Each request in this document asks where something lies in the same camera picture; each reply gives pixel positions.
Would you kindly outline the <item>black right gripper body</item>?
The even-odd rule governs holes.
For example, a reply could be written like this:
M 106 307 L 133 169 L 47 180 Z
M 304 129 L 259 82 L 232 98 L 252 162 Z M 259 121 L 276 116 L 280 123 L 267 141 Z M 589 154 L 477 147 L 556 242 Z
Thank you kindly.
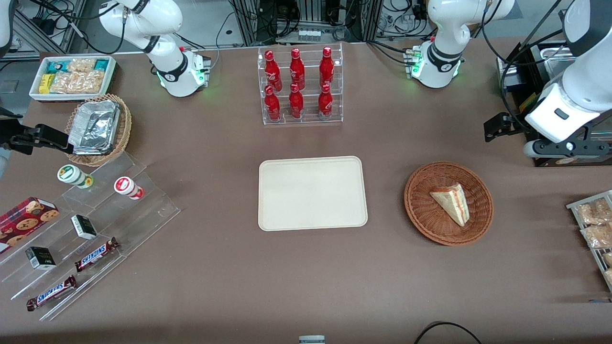
M 23 131 L 20 122 L 22 118 L 23 115 L 16 115 L 4 107 L 0 108 L 0 146 L 3 150 L 12 150 L 11 138 Z

